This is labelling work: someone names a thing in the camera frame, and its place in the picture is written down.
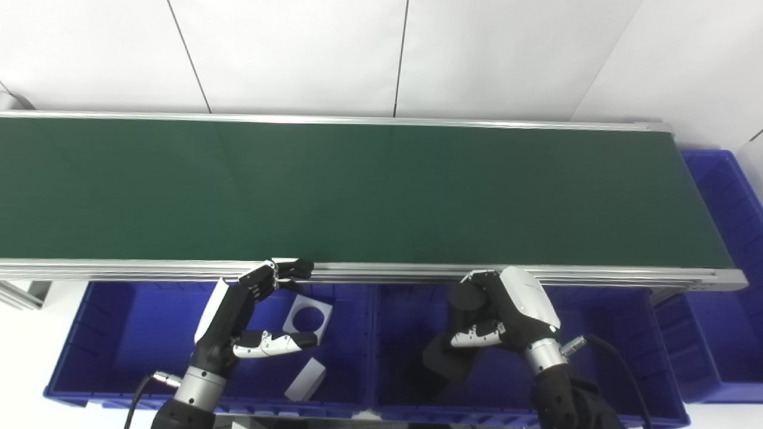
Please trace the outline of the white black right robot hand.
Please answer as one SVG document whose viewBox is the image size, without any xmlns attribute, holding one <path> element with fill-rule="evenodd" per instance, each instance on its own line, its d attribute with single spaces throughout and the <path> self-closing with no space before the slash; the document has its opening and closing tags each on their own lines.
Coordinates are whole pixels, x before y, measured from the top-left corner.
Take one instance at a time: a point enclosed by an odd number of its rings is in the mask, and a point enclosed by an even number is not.
<svg viewBox="0 0 763 429">
<path fill-rule="evenodd" d="M 521 354 L 543 340 L 557 342 L 560 318 L 534 275 L 515 266 L 471 271 L 448 291 L 444 347 L 500 347 Z"/>
</svg>

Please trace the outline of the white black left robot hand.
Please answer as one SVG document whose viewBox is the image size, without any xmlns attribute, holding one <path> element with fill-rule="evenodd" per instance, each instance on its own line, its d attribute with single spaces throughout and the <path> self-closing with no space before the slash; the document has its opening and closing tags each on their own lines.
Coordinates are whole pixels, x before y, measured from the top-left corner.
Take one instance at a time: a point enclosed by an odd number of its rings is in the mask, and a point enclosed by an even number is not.
<svg viewBox="0 0 763 429">
<path fill-rule="evenodd" d="M 302 259 L 266 260 L 241 275 L 222 296 L 191 354 L 189 367 L 230 378 L 240 359 L 296 353 L 319 343 L 313 332 L 288 333 L 246 327 L 257 304 L 274 291 L 300 291 L 296 280 L 310 279 L 314 263 Z"/>
</svg>

